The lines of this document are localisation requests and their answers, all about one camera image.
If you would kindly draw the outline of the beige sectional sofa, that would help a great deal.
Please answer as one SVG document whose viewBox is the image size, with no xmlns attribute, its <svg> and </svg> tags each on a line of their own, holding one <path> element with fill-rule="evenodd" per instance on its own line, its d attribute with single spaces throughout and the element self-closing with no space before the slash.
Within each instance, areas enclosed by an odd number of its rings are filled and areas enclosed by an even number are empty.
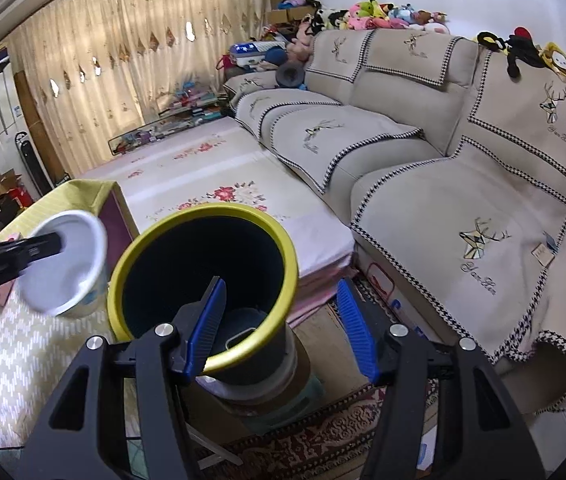
<svg viewBox="0 0 566 480">
<path fill-rule="evenodd" d="M 225 90 L 405 321 L 475 340 L 522 412 L 566 411 L 566 81 L 458 36 L 327 30 L 301 88 Z"/>
</svg>

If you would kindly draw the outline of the beige curtains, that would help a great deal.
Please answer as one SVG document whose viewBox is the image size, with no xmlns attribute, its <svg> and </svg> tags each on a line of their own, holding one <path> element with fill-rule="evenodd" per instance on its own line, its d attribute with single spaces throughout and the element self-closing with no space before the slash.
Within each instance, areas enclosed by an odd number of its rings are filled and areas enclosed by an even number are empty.
<svg viewBox="0 0 566 480">
<path fill-rule="evenodd" d="M 190 81 L 219 88 L 228 47 L 260 32 L 266 0 L 53 0 L 6 37 L 72 176 L 108 140 L 157 118 Z"/>
</svg>

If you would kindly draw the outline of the patterned red carpet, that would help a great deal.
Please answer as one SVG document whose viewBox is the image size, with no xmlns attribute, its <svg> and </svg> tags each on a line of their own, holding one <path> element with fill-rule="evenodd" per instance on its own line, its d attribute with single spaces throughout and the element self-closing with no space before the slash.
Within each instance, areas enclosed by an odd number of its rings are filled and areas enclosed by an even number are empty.
<svg viewBox="0 0 566 480">
<path fill-rule="evenodd" d="M 324 396 L 308 414 L 262 436 L 229 443 L 242 463 L 206 479 L 356 479 L 370 451 L 385 390 L 359 373 L 334 298 L 294 328 Z"/>
</svg>

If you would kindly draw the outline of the yellow rimmed dark trash bin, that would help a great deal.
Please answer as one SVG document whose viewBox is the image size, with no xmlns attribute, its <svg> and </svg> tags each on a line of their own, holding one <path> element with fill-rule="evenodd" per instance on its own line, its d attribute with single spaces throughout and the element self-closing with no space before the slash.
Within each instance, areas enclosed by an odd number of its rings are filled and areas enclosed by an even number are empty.
<svg viewBox="0 0 566 480">
<path fill-rule="evenodd" d="M 225 310 L 203 373 L 232 385 L 262 382 L 285 359 L 299 270 L 289 234 L 251 206 L 194 206 L 137 236 L 108 287 L 115 337 L 137 339 L 172 320 L 213 278 L 225 283 Z"/>
</svg>

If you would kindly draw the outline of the pile of plush toys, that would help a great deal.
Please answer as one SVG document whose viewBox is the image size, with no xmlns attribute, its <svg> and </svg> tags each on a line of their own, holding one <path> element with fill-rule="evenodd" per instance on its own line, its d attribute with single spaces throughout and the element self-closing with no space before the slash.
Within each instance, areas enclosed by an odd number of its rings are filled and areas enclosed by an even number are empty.
<svg viewBox="0 0 566 480">
<path fill-rule="evenodd" d="M 267 16 L 266 37 L 233 44 L 217 70 L 273 70 L 286 62 L 309 60 L 315 38 L 326 30 L 415 29 L 447 34 L 447 14 L 364 0 L 349 9 L 323 6 L 318 0 L 282 0 Z"/>
</svg>

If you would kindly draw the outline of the white paper cup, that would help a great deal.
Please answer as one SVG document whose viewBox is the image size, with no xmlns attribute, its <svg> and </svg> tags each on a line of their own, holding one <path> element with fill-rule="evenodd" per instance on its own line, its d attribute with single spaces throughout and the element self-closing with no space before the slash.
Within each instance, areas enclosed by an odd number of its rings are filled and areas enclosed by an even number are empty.
<svg viewBox="0 0 566 480">
<path fill-rule="evenodd" d="M 16 291 L 30 310 L 47 316 L 85 318 L 105 303 L 108 237 L 94 214 L 69 210 L 40 223 L 33 237 L 56 234 L 61 251 L 28 265 Z"/>
</svg>

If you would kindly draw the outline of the low glass shelf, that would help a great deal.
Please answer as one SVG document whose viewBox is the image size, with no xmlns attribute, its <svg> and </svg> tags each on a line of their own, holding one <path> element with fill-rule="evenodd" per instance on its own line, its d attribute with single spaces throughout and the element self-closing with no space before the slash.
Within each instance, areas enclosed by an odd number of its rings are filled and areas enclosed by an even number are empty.
<svg viewBox="0 0 566 480">
<path fill-rule="evenodd" d="M 156 120 L 108 140 L 113 156 L 130 153 L 141 146 L 165 140 L 176 133 L 209 124 L 228 115 L 226 96 L 207 96 L 186 106 L 172 107 Z"/>
</svg>

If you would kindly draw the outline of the black tower fan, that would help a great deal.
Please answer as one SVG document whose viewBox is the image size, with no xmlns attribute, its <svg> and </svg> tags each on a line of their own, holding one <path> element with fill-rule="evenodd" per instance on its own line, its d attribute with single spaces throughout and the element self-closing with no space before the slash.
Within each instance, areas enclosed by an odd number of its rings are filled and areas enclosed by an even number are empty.
<svg viewBox="0 0 566 480">
<path fill-rule="evenodd" d="M 44 196 L 53 190 L 51 181 L 44 163 L 40 159 L 33 140 L 26 131 L 20 131 L 14 138 L 16 149 L 26 168 L 26 171 L 33 181 L 35 188 L 40 196 Z"/>
</svg>

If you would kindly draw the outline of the floral floor mat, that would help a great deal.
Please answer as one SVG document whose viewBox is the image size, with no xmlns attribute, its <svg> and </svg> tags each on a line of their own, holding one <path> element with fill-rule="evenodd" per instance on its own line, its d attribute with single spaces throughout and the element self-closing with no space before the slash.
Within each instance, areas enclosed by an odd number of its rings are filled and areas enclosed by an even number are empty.
<svg viewBox="0 0 566 480">
<path fill-rule="evenodd" d="M 295 316 L 329 299 L 350 270 L 355 243 L 349 229 L 231 118 L 142 146 L 85 176 L 117 182 L 140 231 L 207 203 L 245 205 L 269 214 L 289 233 L 297 253 Z"/>
</svg>

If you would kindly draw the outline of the patterned table cloth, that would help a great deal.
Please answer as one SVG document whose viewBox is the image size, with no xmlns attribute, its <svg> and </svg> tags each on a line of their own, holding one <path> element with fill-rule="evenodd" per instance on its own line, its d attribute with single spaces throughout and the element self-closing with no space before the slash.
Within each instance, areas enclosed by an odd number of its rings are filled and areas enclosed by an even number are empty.
<svg viewBox="0 0 566 480">
<path fill-rule="evenodd" d="M 25 209 L 0 231 L 0 242 L 33 234 L 40 223 L 67 210 L 83 210 L 101 220 L 108 236 L 105 278 L 139 235 L 120 186 L 114 181 L 70 180 Z M 96 310 L 72 318 L 38 313 L 23 294 L 10 291 L 0 304 L 0 450 L 21 448 L 67 366 L 90 336 L 112 341 L 106 296 Z"/>
</svg>

